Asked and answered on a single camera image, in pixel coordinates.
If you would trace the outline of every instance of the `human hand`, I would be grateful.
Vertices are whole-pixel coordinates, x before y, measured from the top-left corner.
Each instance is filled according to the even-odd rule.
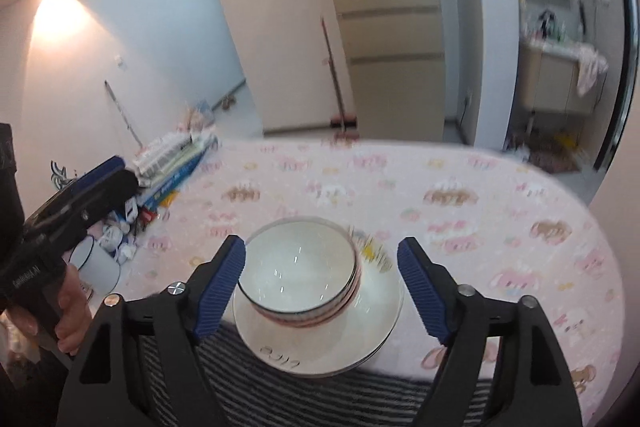
[[[80,285],[78,270],[73,265],[66,267],[65,280],[58,292],[58,305],[62,310],[62,318],[56,326],[58,349],[75,355],[91,324],[92,316]],[[20,306],[12,306],[7,313],[11,322],[26,337],[38,334],[38,322],[30,312]]]

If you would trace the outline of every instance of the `oval table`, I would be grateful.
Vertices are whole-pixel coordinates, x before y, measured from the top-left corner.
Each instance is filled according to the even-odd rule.
[[[161,291],[187,280],[227,235],[247,238],[297,215],[353,227],[392,260],[398,242],[414,236],[434,263],[487,297],[535,295],[572,371],[585,424],[594,414],[622,342],[618,265],[574,195],[503,156],[432,144],[224,142],[138,238],[114,291],[127,300]],[[488,341],[481,377],[491,378],[497,347]],[[407,294],[394,331],[363,367],[425,379],[441,356]]]

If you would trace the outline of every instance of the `stacked plates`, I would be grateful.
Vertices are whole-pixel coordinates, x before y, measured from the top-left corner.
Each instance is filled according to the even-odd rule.
[[[372,245],[316,218],[284,219],[247,242],[236,325],[264,362],[301,377],[356,367],[392,331],[404,291]]]

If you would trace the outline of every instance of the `stacked books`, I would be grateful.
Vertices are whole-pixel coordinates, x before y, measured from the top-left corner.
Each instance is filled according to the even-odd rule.
[[[171,133],[155,140],[133,161],[140,186],[138,206],[155,212],[162,201],[191,173],[209,150],[218,148],[218,138],[210,132]]]

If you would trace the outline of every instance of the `screw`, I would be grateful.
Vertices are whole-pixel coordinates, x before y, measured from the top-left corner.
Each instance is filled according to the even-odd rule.
[[[166,289],[171,295],[180,295],[187,289],[187,285],[184,282],[172,282]]]
[[[532,310],[538,305],[538,300],[533,295],[525,295],[522,298],[522,304]]]
[[[110,308],[120,302],[120,296],[117,293],[112,293],[104,298],[104,303]]]
[[[458,286],[458,293],[460,295],[464,295],[465,297],[470,297],[471,295],[476,294],[476,289],[468,284],[461,284],[460,286]]]

